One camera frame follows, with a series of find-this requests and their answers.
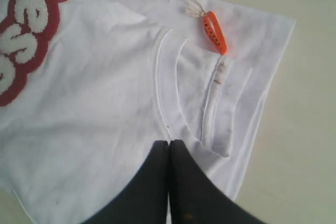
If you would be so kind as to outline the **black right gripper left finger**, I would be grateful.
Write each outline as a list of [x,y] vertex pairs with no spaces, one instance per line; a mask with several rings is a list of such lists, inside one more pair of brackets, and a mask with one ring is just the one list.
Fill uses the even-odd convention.
[[86,223],[166,223],[169,144],[155,141],[126,187]]

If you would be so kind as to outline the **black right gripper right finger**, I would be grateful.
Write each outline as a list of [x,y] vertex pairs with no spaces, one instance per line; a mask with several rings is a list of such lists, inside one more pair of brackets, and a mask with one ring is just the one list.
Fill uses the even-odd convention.
[[252,215],[208,179],[181,140],[170,143],[169,179],[172,223],[252,223]]

